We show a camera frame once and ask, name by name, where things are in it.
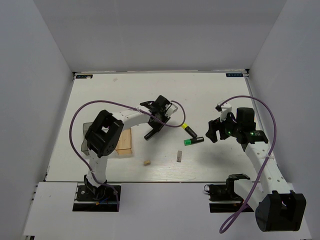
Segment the purple capped highlighter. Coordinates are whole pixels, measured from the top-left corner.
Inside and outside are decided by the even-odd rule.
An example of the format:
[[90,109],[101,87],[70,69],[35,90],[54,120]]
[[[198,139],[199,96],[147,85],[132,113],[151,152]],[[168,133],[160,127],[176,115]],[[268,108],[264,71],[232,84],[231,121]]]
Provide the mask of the purple capped highlighter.
[[150,132],[148,132],[145,136],[144,139],[146,141],[148,141],[150,138],[152,138],[155,134],[157,133],[157,131],[155,131],[154,129],[151,130]]

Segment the yellow capped highlighter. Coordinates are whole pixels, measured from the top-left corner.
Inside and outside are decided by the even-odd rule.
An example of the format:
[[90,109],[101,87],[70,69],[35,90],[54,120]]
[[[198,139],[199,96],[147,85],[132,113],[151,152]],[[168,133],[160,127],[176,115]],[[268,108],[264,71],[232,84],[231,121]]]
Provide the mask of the yellow capped highlighter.
[[186,123],[184,123],[182,126],[182,129],[187,132],[192,138],[197,138],[198,135],[190,128],[190,126]]

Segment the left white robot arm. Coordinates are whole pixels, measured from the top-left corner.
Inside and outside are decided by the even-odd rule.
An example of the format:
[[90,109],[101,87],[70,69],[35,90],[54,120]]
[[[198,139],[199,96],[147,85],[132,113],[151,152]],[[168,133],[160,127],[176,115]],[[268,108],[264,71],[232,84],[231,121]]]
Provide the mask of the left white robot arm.
[[139,104],[137,111],[129,109],[111,113],[102,110],[84,138],[86,140],[89,165],[92,170],[84,176],[84,184],[88,193],[94,199],[99,200],[105,196],[106,168],[108,156],[116,149],[120,136],[124,130],[128,130],[139,124],[149,124],[152,130],[144,136],[149,140],[158,133],[163,124],[166,124],[178,107],[159,95],[155,101],[145,101]]

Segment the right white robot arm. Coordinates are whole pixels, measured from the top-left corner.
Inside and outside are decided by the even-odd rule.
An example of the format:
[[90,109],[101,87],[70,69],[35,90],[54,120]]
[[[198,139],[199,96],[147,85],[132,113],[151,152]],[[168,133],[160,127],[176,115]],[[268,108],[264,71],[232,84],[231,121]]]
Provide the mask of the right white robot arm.
[[241,201],[255,213],[263,232],[296,232],[300,229],[307,201],[295,193],[284,179],[276,161],[268,154],[269,141],[262,130],[256,129],[255,112],[249,107],[217,106],[220,117],[208,123],[206,137],[213,143],[233,137],[251,161],[261,184],[254,183],[244,173],[231,174],[223,185],[210,185],[212,202]]

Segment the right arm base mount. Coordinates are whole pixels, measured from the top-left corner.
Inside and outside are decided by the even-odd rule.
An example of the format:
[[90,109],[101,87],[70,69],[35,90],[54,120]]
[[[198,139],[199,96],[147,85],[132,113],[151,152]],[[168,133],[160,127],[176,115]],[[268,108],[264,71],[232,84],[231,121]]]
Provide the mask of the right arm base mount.
[[206,184],[204,192],[209,196],[210,213],[235,213],[243,205],[244,199],[227,192],[225,184]]

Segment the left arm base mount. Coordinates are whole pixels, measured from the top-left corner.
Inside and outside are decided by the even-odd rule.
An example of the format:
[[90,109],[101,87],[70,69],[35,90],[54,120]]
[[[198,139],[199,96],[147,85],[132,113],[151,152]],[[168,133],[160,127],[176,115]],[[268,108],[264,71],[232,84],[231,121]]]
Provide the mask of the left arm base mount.
[[103,186],[102,193],[95,196],[85,185],[78,185],[74,197],[73,212],[118,212],[113,190]]

